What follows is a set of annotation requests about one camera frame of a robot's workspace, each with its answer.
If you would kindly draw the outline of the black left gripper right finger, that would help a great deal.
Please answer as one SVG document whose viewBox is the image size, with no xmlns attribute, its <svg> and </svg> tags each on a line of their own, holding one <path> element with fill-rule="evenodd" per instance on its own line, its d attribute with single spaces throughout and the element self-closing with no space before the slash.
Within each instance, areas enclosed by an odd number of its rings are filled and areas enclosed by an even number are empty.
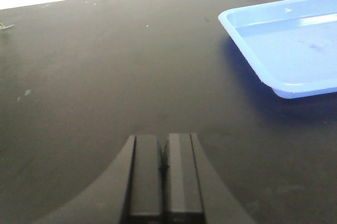
<svg viewBox="0 0 337 224">
<path fill-rule="evenodd" d="M 165 223 L 254 223 L 208 161 L 197 134 L 169 134 L 164 167 Z"/>
</svg>

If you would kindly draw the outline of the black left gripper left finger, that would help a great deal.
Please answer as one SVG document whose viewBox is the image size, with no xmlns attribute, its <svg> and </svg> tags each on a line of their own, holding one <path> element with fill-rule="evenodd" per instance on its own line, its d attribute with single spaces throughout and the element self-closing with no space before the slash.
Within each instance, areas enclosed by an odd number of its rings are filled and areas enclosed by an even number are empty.
<svg viewBox="0 0 337 224">
<path fill-rule="evenodd" d="M 163 223 L 161 148 L 154 135 L 131 135 L 84 191 L 37 223 Z"/>
</svg>

